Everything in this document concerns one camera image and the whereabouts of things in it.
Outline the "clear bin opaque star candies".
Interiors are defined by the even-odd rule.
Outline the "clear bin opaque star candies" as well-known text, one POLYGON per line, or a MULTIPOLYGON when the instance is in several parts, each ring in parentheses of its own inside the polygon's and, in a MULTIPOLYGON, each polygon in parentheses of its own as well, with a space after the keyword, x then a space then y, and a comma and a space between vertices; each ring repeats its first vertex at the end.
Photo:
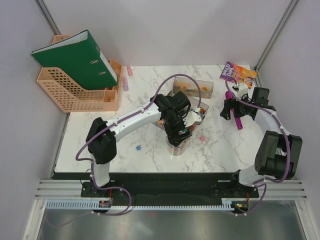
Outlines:
POLYGON ((165 129, 165 121, 164 121, 163 119, 158 120, 158 121, 155 123, 155 125, 156 125, 157 127, 159 127, 160 129, 162 129, 162 130, 165 129))

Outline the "clear bin lollipops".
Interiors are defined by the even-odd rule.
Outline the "clear bin lollipops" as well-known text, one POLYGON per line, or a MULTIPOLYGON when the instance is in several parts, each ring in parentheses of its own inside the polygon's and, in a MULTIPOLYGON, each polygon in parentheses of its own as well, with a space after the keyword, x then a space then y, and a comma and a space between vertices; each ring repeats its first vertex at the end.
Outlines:
MULTIPOLYGON (((189 97, 188 99, 191 104, 190 110, 195 112, 196 108, 198 107, 199 100, 194 97, 189 97)), ((206 116, 208 109, 209 109, 209 106, 207 104, 205 104, 203 102, 200 103, 199 114, 202 119, 204 119, 204 117, 206 116)))

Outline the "clear bin popsicle candies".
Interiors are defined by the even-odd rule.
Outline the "clear bin popsicle candies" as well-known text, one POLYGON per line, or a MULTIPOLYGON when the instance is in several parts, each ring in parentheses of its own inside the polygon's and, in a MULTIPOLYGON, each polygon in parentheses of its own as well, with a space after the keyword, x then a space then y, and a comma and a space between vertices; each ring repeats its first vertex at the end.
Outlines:
POLYGON ((213 94, 214 83, 203 80, 195 80, 195 82, 186 77, 175 77, 173 81, 172 93, 176 94, 178 92, 183 92, 187 96, 198 98, 200 96, 200 89, 201 98, 210 99, 213 94))

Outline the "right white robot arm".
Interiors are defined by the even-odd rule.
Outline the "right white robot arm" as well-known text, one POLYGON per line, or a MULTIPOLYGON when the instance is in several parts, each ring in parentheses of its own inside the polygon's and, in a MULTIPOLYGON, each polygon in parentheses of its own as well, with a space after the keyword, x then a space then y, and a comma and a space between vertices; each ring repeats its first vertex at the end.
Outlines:
POLYGON ((303 145, 300 136, 291 134, 277 117, 276 109, 269 105, 268 88, 254 87, 252 96, 248 88, 238 89, 236 93, 228 90, 220 116, 225 120, 234 117, 250 116, 264 134, 254 164, 238 170, 237 179, 229 184, 229 191, 235 197, 242 196, 247 186, 254 186, 264 181, 281 183, 292 179, 297 171, 303 145))

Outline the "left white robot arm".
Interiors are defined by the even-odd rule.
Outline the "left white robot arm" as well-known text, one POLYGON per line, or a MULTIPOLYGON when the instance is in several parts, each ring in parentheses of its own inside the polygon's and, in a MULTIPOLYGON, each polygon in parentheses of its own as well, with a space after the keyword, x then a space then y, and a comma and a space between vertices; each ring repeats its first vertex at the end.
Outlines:
POLYGON ((174 96, 155 95, 139 109, 120 118, 104 121, 99 117, 93 121, 86 143, 93 157, 91 178, 95 194, 104 197, 110 191, 110 162, 117 155, 117 142, 131 132, 159 120, 164 121, 169 144, 177 148, 192 135, 188 127, 202 119, 191 110, 188 97, 178 92, 174 96))

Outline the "magenta plastic scoop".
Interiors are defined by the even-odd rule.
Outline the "magenta plastic scoop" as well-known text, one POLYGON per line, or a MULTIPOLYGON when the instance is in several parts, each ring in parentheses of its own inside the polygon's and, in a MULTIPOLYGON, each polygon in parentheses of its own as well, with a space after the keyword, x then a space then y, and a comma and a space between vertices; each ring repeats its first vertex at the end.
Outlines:
MULTIPOLYGON (((226 91, 226 92, 225 92, 225 99, 226 99, 226 100, 229 100, 229 99, 231 99, 231 98, 232 98, 231 93, 230 93, 229 91, 226 91)), ((236 117, 235 109, 232 108, 230 111, 231 111, 232 114, 233 114, 233 117, 234 117, 234 120, 235 120, 237 129, 238 129, 238 130, 242 130, 242 129, 243 129, 242 121, 241 121, 241 119, 240 119, 239 117, 236 117)))

